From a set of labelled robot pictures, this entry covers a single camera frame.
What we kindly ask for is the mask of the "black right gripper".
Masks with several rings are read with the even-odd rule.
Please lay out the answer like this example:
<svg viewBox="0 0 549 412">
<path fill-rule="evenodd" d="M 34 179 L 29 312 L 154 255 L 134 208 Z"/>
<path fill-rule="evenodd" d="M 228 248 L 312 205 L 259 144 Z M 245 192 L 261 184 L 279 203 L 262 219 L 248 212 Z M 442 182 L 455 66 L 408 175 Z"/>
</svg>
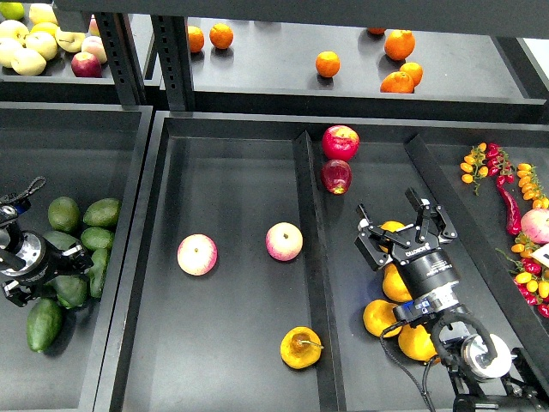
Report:
<svg viewBox="0 0 549 412">
<path fill-rule="evenodd" d="M 457 238 L 457 231 L 441 204 L 431 204 L 412 187 L 407 200 L 416 212 L 416 222 L 390 232 L 373 224 L 360 203 L 355 245 L 372 270 L 391 262 L 405 284 L 411 300 L 399 305 L 395 318 L 424 322 L 436 314 L 460 305 L 453 287 L 460 281 L 448 254 L 440 247 Z"/>
</svg>

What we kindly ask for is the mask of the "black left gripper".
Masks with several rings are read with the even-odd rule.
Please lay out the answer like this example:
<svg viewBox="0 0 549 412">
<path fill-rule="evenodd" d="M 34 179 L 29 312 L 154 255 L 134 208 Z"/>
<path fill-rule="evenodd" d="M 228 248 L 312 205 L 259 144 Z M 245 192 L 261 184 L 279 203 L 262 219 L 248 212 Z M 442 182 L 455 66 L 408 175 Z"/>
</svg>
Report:
<svg viewBox="0 0 549 412">
<path fill-rule="evenodd" d="M 31 300 L 51 297 L 49 285 L 34 284 L 49 282 L 59 274 L 59 270 L 63 276 L 88 277 L 94 266 L 91 255 L 80 242 L 60 251 L 34 232 L 22 233 L 22 242 L 14 254 L 24 261 L 24 266 L 19 270 L 8 269 L 8 278 L 14 280 L 3 282 L 1 289 L 4 297 L 19 307 Z"/>
</svg>

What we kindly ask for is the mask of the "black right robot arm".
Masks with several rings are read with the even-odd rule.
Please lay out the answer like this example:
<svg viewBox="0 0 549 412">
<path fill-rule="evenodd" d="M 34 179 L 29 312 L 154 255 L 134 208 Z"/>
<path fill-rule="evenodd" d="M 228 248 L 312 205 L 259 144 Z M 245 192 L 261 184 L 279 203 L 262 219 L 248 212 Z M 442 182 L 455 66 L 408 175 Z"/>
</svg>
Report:
<svg viewBox="0 0 549 412">
<path fill-rule="evenodd" d="M 457 233 L 441 205 L 414 189 L 406 197 L 417 214 L 413 223 L 389 231 L 373 222 L 359 204 L 355 245 L 372 270 L 393 264 L 411 298 L 393 308 L 380 337 L 422 326 L 436 351 L 426 365 L 446 368 L 454 411 L 546 411 L 548 390 L 537 380 L 528 357 L 489 330 L 458 300 L 460 277 L 443 245 Z"/>
</svg>

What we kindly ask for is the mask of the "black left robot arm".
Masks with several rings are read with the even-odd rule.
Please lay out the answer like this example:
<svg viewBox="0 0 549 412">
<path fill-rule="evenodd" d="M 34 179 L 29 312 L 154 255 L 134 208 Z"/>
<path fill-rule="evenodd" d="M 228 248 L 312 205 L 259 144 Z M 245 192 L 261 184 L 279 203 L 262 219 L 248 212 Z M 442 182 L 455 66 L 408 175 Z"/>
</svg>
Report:
<svg viewBox="0 0 549 412">
<path fill-rule="evenodd" d="M 29 198 L 45 182 L 46 178 L 38 176 L 23 192 L 1 197 L 1 273 L 8 277 L 1 290 L 19 307 L 44 295 L 46 283 L 59 276 L 86 281 L 94 265 L 79 240 L 62 251 L 41 234 L 21 230 L 18 218 L 30 209 Z"/>
</svg>

